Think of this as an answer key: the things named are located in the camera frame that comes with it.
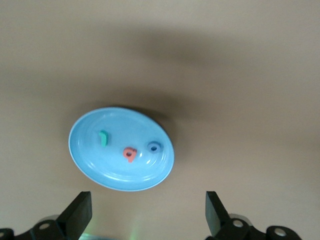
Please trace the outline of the blue plate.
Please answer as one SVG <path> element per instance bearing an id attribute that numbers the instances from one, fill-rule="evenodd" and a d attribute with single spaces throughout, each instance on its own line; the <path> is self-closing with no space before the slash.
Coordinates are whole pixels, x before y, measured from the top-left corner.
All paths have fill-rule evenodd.
<path id="1" fill-rule="evenodd" d="M 108 145 L 101 146 L 99 131 L 108 133 Z M 161 144 L 151 153 L 149 142 Z M 109 189 L 137 192 L 164 181 L 173 169 L 175 152 L 165 130 L 152 118 L 122 107 L 105 107 L 81 116 L 72 126 L 68 147 L 80 171 Z M 137 150 L 132 163 L 123 156 L 125 148 Z"/>

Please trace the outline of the blue foam letter o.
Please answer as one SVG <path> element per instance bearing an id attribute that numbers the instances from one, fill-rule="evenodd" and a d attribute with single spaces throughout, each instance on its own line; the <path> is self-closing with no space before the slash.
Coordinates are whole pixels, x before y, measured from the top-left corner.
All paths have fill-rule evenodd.
<path id="1" fill-rule="evenodd" d="M 162 150 L 162 145 L 157 141 L 151 141 L 147 144 L 147 149 L 151 153 L 158 153 Z"/>

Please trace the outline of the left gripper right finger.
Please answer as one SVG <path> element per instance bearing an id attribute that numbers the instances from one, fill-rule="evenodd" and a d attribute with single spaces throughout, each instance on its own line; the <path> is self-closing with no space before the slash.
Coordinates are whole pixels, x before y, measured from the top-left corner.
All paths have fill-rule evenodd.
<path id="1" fill-rule="evenodd" d="M 247 217 L 228 213 L 215 191 L 206 192 L 205 217 L 210 230 L 205 240 L 302 240 L 294 230 L 280 225 L 257 230 Z"/>

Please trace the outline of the teal foam letter l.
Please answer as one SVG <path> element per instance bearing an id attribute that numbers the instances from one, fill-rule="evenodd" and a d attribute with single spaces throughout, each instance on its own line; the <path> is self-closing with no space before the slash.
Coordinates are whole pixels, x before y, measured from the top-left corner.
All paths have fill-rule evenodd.
<path id="1" fill-rule="evenodd" d="M 100 136 L 100 144 L 102 147 L 106 147 L 109 143 L 109 134 L 105 130 L 100 130 L 98 135 Z"/>

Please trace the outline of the pink foam letter b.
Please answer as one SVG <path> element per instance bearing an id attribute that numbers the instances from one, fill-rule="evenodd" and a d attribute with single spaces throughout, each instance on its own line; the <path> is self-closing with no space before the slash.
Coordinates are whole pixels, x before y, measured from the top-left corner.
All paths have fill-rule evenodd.
<path id="1" fill-rule="evenodd" d="M 127 159 L 127 161 L 129 163 L 132 163 L 137 155 L 137 150 L 135 148 L 132 148 L 132 147 L 126 147 L 124 150 L 123 150 L 123 156 Z"/>

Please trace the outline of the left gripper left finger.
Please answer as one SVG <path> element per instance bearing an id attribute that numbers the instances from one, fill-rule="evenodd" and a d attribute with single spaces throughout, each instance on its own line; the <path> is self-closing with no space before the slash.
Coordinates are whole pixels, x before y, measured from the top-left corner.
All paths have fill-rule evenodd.
<path id="1" fill-rule="evenodd" d="M 91 219 L 92 195 L 82 191 L 57 219 L 40 221 L 19 235 L 11 228 L 0 228 L 0 240 L 79 240 Z"/>

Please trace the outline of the brown table cover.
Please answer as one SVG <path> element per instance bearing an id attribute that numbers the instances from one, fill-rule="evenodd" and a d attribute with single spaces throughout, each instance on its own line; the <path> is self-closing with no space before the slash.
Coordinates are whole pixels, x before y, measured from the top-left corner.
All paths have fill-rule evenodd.
<path id="1" fill-rule="evenodd" d="M 108 106 L 168 132 L 161 184 L 115 191 L 74 164 L 72 125 Z M 81 191 L 93 235 L 204 240 L 216 191 L 261 231 L 320 240 L 320 0 L 0 0 L 0 228 Z"/>

